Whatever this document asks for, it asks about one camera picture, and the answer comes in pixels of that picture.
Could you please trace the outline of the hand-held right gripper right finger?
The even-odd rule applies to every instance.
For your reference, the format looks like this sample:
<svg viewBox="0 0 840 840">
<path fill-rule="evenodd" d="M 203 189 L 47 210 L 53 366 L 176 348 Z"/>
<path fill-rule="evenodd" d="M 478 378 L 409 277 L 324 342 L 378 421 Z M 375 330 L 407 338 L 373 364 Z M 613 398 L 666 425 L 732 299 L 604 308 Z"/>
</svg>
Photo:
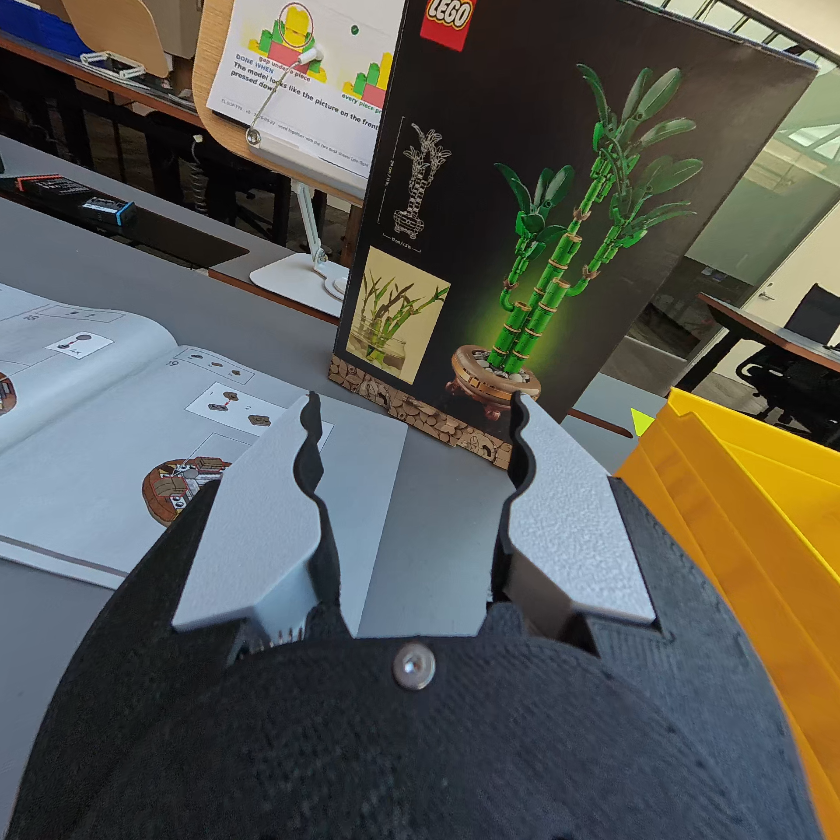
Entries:
<svg viewBox="0 0 840 840">
<path fill-rule="evenodd" d="M 513 492 L 502 505 L 491 602 L 560 639 L 577 616 L 651 627 L 656 615 L 608 471 L 530 395 L 511 403 Z"/>
</svg>

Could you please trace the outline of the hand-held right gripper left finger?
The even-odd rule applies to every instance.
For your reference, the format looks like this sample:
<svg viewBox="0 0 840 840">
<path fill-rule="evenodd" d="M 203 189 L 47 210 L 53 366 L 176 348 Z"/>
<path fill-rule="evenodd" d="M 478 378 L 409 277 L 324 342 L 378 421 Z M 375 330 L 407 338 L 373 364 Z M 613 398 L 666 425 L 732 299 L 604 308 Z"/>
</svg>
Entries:
<svg viewBox="0 0 840 840">
<path fill-rule="evenodd" d="M 220 481 L 174 630 L 243 620 L 255 644 L 302 638 L 317 604 L 340 604 L 340 560 L 327 508 L 320 398 L 298 399 Z"/>
</svg>

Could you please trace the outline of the lego instruction booklet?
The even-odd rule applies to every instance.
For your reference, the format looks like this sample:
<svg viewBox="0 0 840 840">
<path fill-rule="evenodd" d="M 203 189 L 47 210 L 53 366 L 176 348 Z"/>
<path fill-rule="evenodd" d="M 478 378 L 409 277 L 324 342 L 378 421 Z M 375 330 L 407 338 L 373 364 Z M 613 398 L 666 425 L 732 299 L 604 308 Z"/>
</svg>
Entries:
<svg viewBox="0 0 840 840">
<path fill-rule="evenodd" d="M 114 590 L 304 389 L 2 285 L 2 560 Z"/>
</svg>

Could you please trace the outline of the black lego box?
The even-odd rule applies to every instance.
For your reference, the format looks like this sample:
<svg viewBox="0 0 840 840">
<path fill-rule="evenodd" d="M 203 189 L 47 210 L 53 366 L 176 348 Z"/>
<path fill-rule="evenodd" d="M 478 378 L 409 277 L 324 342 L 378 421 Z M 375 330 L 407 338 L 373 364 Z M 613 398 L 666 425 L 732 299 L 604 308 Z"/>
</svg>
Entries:
<svg viewBox="0 0 840 840">
<path fill-rule="evenodd" d="M 816 76 L 644 2 L 406 2 L 330 379 L 506 469 Z"/>
</svg>

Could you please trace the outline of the yellow plastic bin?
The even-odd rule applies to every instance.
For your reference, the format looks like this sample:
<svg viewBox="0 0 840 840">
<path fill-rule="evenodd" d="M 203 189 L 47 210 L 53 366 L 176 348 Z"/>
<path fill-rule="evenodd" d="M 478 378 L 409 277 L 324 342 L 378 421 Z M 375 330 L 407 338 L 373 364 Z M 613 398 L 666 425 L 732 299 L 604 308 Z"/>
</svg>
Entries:
<svg viewBox="0 0 840 840">
<path fill-rule="evenodd" d="M 616 472 L 756 648 L 839 838 L 839 454 L 676 388 Z"/>
</svg>

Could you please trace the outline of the black office chair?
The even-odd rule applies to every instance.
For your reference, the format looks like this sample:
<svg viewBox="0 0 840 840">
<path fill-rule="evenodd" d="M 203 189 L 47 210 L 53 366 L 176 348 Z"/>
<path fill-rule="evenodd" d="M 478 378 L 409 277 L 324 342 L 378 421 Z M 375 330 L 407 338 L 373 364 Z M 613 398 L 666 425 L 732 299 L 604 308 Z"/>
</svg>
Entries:
<svg viewBox="0 0 840 840">
<path fill-rule="evenodd" d="M 815 284 L 793 311 L 784 329 L 838 354 L 838 344 L 829 344 L 838 325 L 838 296 Z M 781 424 L 796 421 L 817 443 L 838 446 L 837 372 L 768 345 L 742 362 L 736 373 L 767 403 L 766 410 L 755 416 L 757 419 L 765 419 L 772 410 L 780 408 Z"/>
</svg>

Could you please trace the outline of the wooden top office desk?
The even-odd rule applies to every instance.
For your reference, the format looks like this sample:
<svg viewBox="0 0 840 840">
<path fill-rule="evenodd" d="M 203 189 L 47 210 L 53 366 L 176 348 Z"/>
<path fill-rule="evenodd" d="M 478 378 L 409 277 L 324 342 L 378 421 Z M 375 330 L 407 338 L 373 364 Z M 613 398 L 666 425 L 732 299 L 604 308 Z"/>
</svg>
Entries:
<svg viewBox="0 0 840 840">
<path fill-rule="evenodd" d="M 697 299 L 712 310 L 712 316 L 722 328 L 723 334 L 692 362 L 675 388 L 693 392 L 742 340 L 760 343 L 762 346 L 773 345 L 829 371 L 839 372 L 838 352 L 827 350 L 819 342 L 773 325 L 706 293 L 697 294 Z"/>
</svg>

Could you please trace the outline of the black flat box blue label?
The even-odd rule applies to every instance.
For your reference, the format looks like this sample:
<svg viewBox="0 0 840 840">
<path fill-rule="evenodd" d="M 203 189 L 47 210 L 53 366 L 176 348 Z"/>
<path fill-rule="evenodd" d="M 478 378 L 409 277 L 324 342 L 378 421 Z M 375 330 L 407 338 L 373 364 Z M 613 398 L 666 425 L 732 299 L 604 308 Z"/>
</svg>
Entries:
<svg viewBox="0 0 840 840">
<path fill-rule="evenodd" d="M 60 174 L 2 176 L 2 193 L 23 203 L 116 233 L 134 226 L 135 202 L 111 196 Z"/>
</svg>

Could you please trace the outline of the instruction sheet on stand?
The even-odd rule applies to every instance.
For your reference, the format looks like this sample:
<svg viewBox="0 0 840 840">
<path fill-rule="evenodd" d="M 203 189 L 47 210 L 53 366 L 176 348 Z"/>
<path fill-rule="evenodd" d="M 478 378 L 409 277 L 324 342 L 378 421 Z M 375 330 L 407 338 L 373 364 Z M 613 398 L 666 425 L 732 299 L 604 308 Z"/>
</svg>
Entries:
<svg viewBox="0 0 840 840">
<path fill-rule="evenodd" d="M 321 176 L 300 174 L 298 168 L 291 162 L 263 161 L 250 151 L 245 139 L 247 128 L 243 123 L 226 118 L 209 108 L 208 97 L 224 52 L 233 5 L 233 1 L 205 2 L 204 4 L 193 72 L 193 93 L 198 114 L 205 127 L 215 141 L 246 161 L 263 165 L 273 172 L 288 175 L 354 205 L 362 205 L 364 197 L 355 198 L 344 191 L 332 188 L 326 185 Z"/>
</svg>

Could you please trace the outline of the blue plastic bin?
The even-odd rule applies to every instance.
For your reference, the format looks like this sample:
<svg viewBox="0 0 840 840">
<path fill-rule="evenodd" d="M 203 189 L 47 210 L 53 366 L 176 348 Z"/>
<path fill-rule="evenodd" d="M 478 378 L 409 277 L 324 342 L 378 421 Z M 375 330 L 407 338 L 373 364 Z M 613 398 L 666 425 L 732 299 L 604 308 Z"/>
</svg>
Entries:
<svg viewBox="0 0 840 840">
<path fill-rule="evenodd" d="M 1 30 L 75 60 L 91 51 L 72 24 L 31 4 L 1 1 Z"/>
</svg>

